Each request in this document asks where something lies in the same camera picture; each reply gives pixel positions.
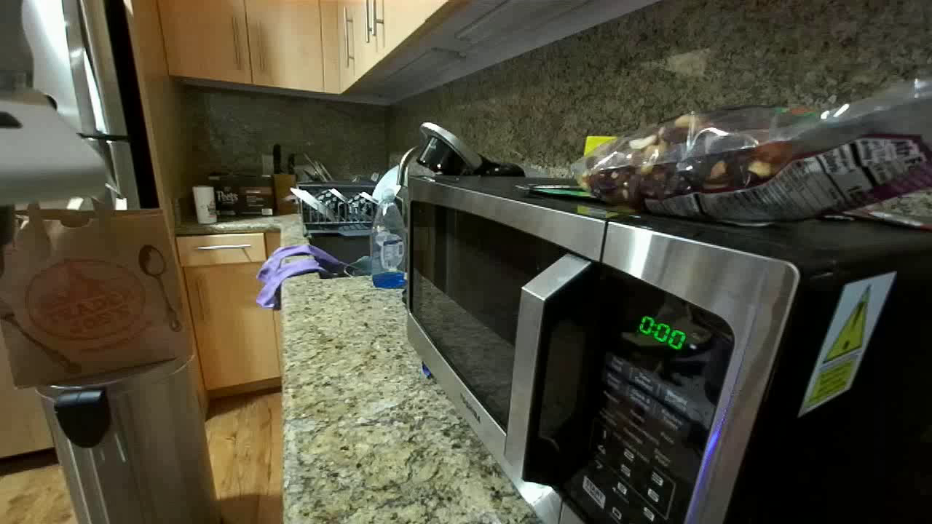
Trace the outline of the clear plastic water bottle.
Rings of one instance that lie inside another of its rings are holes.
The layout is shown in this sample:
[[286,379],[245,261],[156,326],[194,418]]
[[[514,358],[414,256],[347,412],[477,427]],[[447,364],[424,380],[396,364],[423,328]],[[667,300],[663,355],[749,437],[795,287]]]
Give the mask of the clear plastic water bottle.
[[404,287],[404,220],[396,200],[380,200],[373,217],[373,286],[376,287]]

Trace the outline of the dish rack with dishes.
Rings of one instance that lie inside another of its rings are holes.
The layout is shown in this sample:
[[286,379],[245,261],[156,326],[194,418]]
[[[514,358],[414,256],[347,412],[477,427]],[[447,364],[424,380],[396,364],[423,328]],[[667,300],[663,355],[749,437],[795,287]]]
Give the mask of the dish rack with dishes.
[[308,233],[354,236],[373,227],[376,197],[370,184],[300,184],[290,194]]

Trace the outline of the yellow green box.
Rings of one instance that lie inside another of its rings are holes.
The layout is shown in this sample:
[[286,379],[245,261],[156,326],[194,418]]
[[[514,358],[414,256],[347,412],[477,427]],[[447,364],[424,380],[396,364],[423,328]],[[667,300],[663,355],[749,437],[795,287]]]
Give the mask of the yellow green box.
[[618,141],[618,134],[592,134],[581,140],[581,156],[592,156],[611,141]]

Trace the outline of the purple cloth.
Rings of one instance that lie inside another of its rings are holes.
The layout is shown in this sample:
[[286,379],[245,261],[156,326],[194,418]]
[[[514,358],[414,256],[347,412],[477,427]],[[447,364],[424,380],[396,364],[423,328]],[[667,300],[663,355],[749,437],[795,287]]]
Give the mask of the purple cloth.
[[276,312],[283,286],[290,275],[305,275],[305,274],[337,275],[344,271],[347,271],[347,264],[337,256],[327,252],[324,248],[283,245],[257,271],[257,275],[260,275],[257,306]]

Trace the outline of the stainless steel microwave oven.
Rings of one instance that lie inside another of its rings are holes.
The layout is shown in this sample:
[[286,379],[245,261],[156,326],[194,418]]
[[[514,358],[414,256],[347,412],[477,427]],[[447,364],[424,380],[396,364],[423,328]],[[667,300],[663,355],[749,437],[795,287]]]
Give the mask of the stainless steel microwave oven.
[[932,524],[932,236],[407,190],[407,328],[544,524]]

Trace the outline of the lower wooden cabinet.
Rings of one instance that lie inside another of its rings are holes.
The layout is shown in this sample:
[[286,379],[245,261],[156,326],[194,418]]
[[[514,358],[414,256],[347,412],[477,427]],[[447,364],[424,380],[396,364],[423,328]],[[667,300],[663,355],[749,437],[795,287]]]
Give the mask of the lower wooden cabinet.
[[201,380],[209,396],[276,387],[283,374],[276,312],[257,303],[273,230],[179,236]]

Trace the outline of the upper wooden cabinets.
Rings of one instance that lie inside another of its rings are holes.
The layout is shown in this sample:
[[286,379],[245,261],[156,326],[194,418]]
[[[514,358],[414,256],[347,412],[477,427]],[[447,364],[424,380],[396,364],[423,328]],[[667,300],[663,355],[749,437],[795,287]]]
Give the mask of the upper wooden cabinets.
[[156,0],[185,80],[347,93],[450,0]]

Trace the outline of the white mug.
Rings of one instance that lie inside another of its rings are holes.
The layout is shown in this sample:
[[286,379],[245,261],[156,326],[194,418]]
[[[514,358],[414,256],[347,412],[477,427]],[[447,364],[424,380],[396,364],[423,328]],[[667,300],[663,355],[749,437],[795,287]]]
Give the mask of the white mug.
[[193,208],[197,224],[216,224],[216,190],[213,185],[193,185]]

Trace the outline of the bag of mixed nuts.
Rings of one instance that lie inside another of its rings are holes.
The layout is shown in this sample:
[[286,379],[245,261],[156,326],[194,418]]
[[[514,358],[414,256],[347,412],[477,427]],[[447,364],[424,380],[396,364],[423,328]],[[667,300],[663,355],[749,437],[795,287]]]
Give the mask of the bag of mixed nuts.
[[925,190],[929,118],[925,77],[835,107],[686,111],[596,147],[580,185],[678,217],[804,220]]

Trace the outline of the stainless steel trash can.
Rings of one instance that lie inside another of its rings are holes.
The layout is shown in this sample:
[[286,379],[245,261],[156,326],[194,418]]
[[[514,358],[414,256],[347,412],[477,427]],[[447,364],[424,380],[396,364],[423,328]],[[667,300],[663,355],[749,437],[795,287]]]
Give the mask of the stainless steel trash can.
[[38,389],[79,524],[217,524],[193,361]]

